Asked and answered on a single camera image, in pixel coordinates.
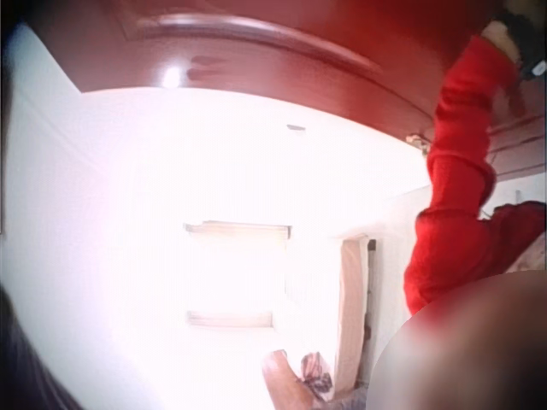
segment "red sleeve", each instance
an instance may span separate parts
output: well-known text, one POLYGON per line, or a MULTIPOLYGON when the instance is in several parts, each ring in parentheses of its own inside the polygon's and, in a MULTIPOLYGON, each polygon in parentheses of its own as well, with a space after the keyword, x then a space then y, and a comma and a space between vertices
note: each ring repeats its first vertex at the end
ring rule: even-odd
MULTIPOLYGON (((480 37, 472 39, 446 76, 427 159, 432 201, 416 220, 417 242, 404 276, 412 314, 450 290, 500 273, 503 268, 495 259, 504 247, 503 234, 511 233, 503 233, 501 227, 508 223, 494 226, 492 221, 478 217, 495 184, 495 173, 485 161, 492 100, 497 91, 516 80, 514 63, 480 37)), ((522 247, 544 230, 544 208, 532 205, 515 209, 510 226, 518 229, 516 222, 532 221, 532 228, 519 242, 522 247)))

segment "person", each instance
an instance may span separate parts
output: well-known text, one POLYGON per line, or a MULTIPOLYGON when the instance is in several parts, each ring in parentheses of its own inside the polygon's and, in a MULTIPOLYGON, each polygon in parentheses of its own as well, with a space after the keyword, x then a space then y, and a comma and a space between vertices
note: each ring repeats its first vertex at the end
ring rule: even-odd
POLYGON ((496 183, 493 99, 542 68, 545 0, 505 8, 445 77, 427 157, 432 200, 404 273, 412 319, 373 369, 367 410, 547 408, 545 203, 479 219, 496 183))
MULTIPOLYGON (((544 30, 545 1, 510 2, 511 9, 544 30)), ((520 50, 508 28, 492 21, 474 37, 447 74, 427 157, 432 200, 415 224, 417 241, 404 275, 412 314, 454 288, 522 269, 545 269, 545 204, 498 207, 479 213, 495 185, 486 162, 492 101, 518 80, 520 50)))

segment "light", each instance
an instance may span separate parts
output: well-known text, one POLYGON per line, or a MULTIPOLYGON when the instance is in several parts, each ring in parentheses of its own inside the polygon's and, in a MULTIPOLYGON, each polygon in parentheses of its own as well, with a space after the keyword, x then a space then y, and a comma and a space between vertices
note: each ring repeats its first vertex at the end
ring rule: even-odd
POLYGON ((170 67, 163 75, 162 86, 164 88, 177 88, 180 86, 180 68, 170 67))

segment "red door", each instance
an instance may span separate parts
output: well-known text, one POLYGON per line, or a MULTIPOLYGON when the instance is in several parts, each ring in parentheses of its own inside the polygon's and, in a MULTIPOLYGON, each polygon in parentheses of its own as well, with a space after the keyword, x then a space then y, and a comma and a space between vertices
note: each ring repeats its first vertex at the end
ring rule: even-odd
MULTIPOLYGON (((299 103, 395 138, 432 137, 444 73, 498 0, 57 0, 30 21, 82 91, 183 86, 299 103)), ((495 103, 500 179, 545 164, 544 79, 495 103)))

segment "window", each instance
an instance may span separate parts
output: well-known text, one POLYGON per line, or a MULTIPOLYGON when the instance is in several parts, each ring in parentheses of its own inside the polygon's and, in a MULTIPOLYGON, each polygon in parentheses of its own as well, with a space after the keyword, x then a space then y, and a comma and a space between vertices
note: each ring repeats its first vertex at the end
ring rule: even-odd
POLYGON ((283 292, 289 226, 204 222, 186 225, 191 274, 188 311, 193 325, 272 325, 283 292))

